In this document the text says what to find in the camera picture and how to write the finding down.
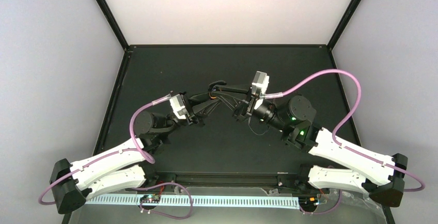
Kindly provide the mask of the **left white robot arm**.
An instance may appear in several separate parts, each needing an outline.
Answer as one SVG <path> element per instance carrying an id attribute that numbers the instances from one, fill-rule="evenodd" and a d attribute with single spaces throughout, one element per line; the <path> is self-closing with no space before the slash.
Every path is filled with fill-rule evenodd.
<path id="1" fill-rule="evenodd" d="M 79 161 L 58 160 L 52 170 L 49 186 L 38 198 L 51 192 L 59 214 L 81 208 L 103 194 L 155 183 L 152 153 L 168 142 L 168 136 L 183 126 L 202 124 L 203 119 L 220 105 L 221 100 L 201 93 L 187 98 L 185 94 L 166 95 L 140 107 L 131 117 L 129 139 L 105 152 Z"/>

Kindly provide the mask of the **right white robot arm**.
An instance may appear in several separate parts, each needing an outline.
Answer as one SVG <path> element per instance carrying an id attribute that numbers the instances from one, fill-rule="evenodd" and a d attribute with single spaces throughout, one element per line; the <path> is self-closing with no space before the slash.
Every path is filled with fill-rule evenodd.
<path id="1" fill-rule="evenodd" d="M 400 206 L 406 192 L 404 177 L 408 158 L 400 153 L 372 152 L 315 124 L 316 110 L 304 96 L 294 95 L 277 103 L 263 96 L 263 91 L 255 86 L 240 89 L 220 85 L 212 87 L 210 96 L 223 102 L 227 98 L 236 100 L 236 104 L 231 105 L 236 119 L 258 119 L 279 130 L 285 144 L 343 166 L 341 169 L 303 166 L 304 172 L 294 178 L 298 191 L 338 188 L 363 193 L 380 205 Z"/>

